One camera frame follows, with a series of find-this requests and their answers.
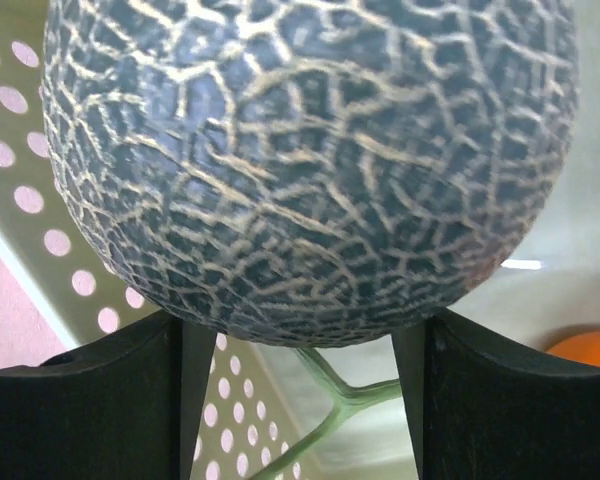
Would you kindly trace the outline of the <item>orange fruit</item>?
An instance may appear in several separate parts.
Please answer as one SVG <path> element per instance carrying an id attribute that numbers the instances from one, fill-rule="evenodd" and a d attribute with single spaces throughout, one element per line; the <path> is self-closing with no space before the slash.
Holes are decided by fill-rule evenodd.
<path id="1" fill-rule="evenodd" d="M 558 358 L 600 367 L 600 329 L 568 334 L 550 345 L 546 352 Z"/>

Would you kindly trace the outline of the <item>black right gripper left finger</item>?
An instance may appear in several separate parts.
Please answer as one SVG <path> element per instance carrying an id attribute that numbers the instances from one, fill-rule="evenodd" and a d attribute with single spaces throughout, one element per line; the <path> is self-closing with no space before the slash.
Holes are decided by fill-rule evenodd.
<path id="1" fill-rule="evenodd" d="M 187 479 L 216 335 L 152 314 L 0 369 L 0 479 Z"/>

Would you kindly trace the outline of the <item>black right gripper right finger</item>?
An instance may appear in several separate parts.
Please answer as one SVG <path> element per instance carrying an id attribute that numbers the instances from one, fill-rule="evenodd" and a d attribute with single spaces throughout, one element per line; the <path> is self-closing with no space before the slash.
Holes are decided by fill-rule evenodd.
<path id="1" fill-rule="evenodd" d="M 391 336 L 421 479 L 600 479 L 600 367 L 450 310 Z"/>

